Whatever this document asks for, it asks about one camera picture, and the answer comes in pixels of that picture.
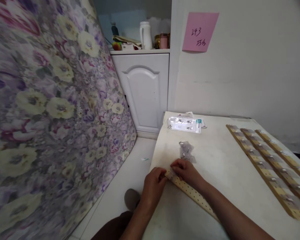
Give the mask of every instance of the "white countertop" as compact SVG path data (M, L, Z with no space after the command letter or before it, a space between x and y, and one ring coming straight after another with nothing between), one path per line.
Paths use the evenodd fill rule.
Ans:
M110 55L127 55L127 54L154 54L154 53L170 53L170 49L140 49L140 50L125 50L125 51L110 51Z
M180 157L179 142L188 141L194 146L195 168L237 208L275 239L300 239L300 221L287 214L226 124L264 129L253 119L195 115L202 117L208 127L200 134L168 130L167 119L177 115L165 113L150 170L155 166L169 169L170 164ZM300 159L292 155L300 164ZM228 236L213 217L168 182L143 239L228 239Z

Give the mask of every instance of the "shoe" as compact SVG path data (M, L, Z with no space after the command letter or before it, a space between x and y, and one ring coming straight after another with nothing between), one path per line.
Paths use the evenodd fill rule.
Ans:
M124 194L124 203L129 211L133 212L137 208L140 198L141 196L136 190L130 188L126 191Z

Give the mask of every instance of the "white cabinet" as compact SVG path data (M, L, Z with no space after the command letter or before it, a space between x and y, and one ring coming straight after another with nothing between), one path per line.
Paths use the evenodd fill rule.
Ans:
M169 54L113 55L137 131L159 133L168 105Z

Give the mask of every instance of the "purple floral pattern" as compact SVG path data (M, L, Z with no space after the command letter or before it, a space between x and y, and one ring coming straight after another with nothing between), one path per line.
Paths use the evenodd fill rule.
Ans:
M136 131L91 0L0 0L0 239L65 239Z

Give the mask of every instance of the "perforated wooden board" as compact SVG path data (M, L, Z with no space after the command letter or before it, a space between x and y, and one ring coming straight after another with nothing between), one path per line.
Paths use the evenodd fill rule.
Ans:
M185 181L181 181L178 176L171 174L170 170L167 170L165 176L182 192L184 192L188 197L195 201L201 208L203 208L207 213L209 213L215 220L220 222L217 215L214 213L206 199L200 193L198 193L197 190L193 189Z
M255 138L252 138L254 137L253 133L246 131L246 129L244 128L241 128L241 131L246 136L246 138L253 144L254 148L260 152L263 159L271 165L275 173L290 188L291 192L293 192L293 194L300 199L300 188L298 188L298 186L300 187L300 185L297 183L297 181L292 176L290 176L287 171L282 171L284 167L282 167L280 163L278 163L274 159L274 156L272 156L266 149L264 149L263 145L261 144L262 142L255 140Z
M275 141L272 141L266 133L261 130L256 130L256 133L300 176L300 165L291 156L283 154L282 148Z
M236 127L231 124L227 124L226 127L230 131L231 135L237 141L241 149L247 155L253 166L256 168L258 173L261 175L262 179L268 185L274 196L278 199L280 204L286 210L286 212L293 218L300 220L300 210L299 208L291 201L289 201L289 195L284 191L284 189L279 186L276 181L272 181L272 179L278 178L277 176L273 176L268 169L264 167L264 165L260 165L259 163L264 162L265 160L261 156L254 155L255 153L251 153L250 151L256 151L253 146L251 146L250 141L248 141L245 137L239 135L238 131L244 136L244 134Z

